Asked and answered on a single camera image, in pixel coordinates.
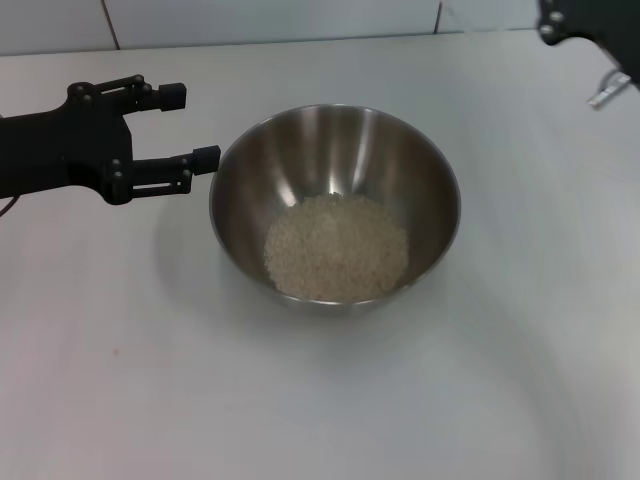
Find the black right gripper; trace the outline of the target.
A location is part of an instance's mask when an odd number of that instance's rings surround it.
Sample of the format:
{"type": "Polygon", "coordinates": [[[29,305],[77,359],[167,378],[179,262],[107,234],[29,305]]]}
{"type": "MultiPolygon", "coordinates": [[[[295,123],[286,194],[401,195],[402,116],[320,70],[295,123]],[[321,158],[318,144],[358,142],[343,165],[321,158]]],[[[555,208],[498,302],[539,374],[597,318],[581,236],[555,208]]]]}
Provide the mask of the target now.
{"type": "Polygon", "coordinates": [[[639,0],[540,0],[537,4],[537,30],[545,44],[588,40],[639,87],[639,0]]]}

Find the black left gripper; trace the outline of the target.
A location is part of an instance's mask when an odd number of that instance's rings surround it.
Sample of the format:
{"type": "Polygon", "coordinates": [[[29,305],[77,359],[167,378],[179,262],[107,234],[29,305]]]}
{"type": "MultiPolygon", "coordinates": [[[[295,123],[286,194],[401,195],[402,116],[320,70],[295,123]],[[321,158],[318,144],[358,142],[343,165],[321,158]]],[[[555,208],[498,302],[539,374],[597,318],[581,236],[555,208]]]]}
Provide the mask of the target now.
{"type": "Polygon", "coordinates": [[[61,106],[1,120],[1,197],[85,187],[110,205],[189,194],[194,176],[215,173],[221,149],[209,146],[168,158],[134,160],[128,113],[181,110],[183,83],[154,89],[142,75],[67,88],[61,106]]]}

